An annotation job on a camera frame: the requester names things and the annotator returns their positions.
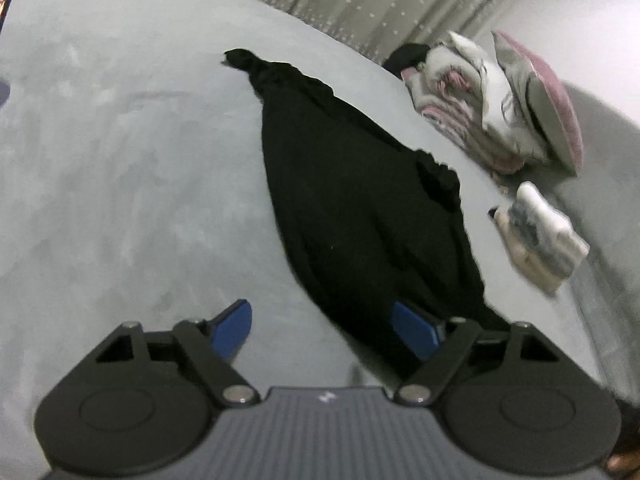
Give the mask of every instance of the metal screw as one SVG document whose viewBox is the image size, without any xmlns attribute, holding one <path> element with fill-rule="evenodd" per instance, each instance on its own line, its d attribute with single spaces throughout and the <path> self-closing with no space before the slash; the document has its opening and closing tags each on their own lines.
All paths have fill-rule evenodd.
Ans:
<svg viewBox="0 0 640 480">
<path fill-rule="evenodd" d="M 225 397 L 228 402 L 246 404 L 254 400 L 255 390 L 245 384 L 235 384 L 234 386 L 226 387 L 222 391 L 222 396 Z"/>
<path fill-rule="evenodd" d="M 408 384 L 400 388 L 398 395 L 404 402 L 425 404 L 431 397 L 431 390 L 421 384 Z"/>
</svg>

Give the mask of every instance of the folded towel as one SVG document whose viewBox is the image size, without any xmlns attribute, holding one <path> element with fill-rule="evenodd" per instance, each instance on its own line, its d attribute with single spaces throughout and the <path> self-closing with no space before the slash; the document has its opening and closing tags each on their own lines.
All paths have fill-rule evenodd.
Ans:
<svg viewBox="0 0 640 480">
<path fill-rule="evenodd" d="M 523 243 L 540 254 L 549 268 L 559 276 L 568 278 L 583 260 L 566 249 L 564 237 L 555 240 L 548 235 L 538 234 L 539 222 L 527 205 L 516 200 L 509 208 L 509 221 Z"/>
<path fill-rule="evenodd" d="M 547 294 L 553 294 L 558 290 L 564 279 L 553 273 L 542 258 L 523 243 L 517 230 L 509 222 L 507 208 L 493 209 L 489 211 L 489 215 L 493 217 L 495 225 L 502 235 L 502 241 L 511 262 L 520 273 Z"/>
<path fill-rule="evenodd" d="M 470 39 L 451 30 L 449 37 L 460 56 L 479 73 L 482 128 L 513 153 L 539 162 L 549 162 L 548 143 L 526 123 L 520 103 L 498 64 Z"/>
<path fill-rule="evenodd" d="M 536 186 L 530 182 L 520 184 L 516 201 L 530 212 L 542 246 L 578 263 L 587 257 L 589 244 L 574 231 L 569 217 L 553 208 Z"/>
<path fill-rule="evenodd" d="M 415 110 L 474 161 L 499 173 L 514 173 L 523 167 L 523 158 L 482 129 L 481 102 L 474 96 L 479 91 L 478 73 L 460 56 L 446 47 L 436 47 L 430 51 L 424 71 L 407 68 L 401 76 Z"/>
</svg>

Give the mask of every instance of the blue gripper pad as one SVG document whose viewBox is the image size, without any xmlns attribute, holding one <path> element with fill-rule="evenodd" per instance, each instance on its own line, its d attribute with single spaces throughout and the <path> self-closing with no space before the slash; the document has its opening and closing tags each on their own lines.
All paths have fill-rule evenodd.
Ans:
<svg viewBox="0 0 640 480">
<path fill-rule="evenodd" d="M 402 303 L 394 303 L 391 326 L 420 361 L 426 361 L 440 347 L 436 327 Z"/>
<path fill-rule="evenodd" d="M 237 300 L 213 320 L 211 349 L 222 359 L 231 359 L 251 332 L 252 318 L 251 304 Z"/>
</svg>

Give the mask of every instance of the gray ribbed plate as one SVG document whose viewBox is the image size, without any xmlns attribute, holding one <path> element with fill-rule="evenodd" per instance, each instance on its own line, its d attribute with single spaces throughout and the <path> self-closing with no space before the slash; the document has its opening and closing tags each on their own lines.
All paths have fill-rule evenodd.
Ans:
<svg viewBox="0 0 640 480">
<path fill-rule="evenodd" d="M 81 479 L 61 472 L 49 480 Z M 433 414 L 381 388 L 272 388 L 254 408 L 224 412 L 184 459 L 136 480 L 508 480 L 453 444 Z M 546 477 L 605 480 L 597 468 Z"/>
</svg>

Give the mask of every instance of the pink pillow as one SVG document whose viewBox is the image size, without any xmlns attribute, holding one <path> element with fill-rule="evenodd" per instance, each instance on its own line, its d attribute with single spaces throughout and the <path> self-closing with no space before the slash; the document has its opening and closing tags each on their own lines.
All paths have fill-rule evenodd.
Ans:
<svg viewBox="0 0 640 480">
<path fill-rule="evenodd" d="M 516 93 L 527 123 L 546 137 L 567 169 L 578 175 L 584 145 L 574 106 L 556 73 L 539 56 L 502 31 L 493 31 L 495 55 Z"/>
</svg>

